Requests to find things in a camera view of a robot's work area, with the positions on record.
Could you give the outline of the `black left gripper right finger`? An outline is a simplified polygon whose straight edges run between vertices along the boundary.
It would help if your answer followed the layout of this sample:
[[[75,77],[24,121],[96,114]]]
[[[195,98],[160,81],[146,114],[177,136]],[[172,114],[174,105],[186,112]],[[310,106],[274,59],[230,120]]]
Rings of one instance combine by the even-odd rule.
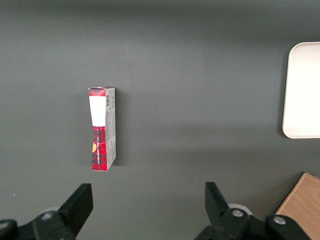
[[[229,207],[215,182],[205,183],[205,210],[211,225],[197,240],[309,240],[292,218],[268,215],[264,221],[238,207]]]

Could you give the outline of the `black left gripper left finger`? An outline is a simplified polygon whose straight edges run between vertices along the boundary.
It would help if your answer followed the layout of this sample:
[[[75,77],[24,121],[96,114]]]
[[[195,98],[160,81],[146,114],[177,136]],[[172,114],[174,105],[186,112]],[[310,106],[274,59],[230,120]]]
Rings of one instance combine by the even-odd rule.
[[[39,214],[18,226],[14,219],[0,221],[2,240],[75,240],[93,210],[92,185],[82,183],[58,210]]]

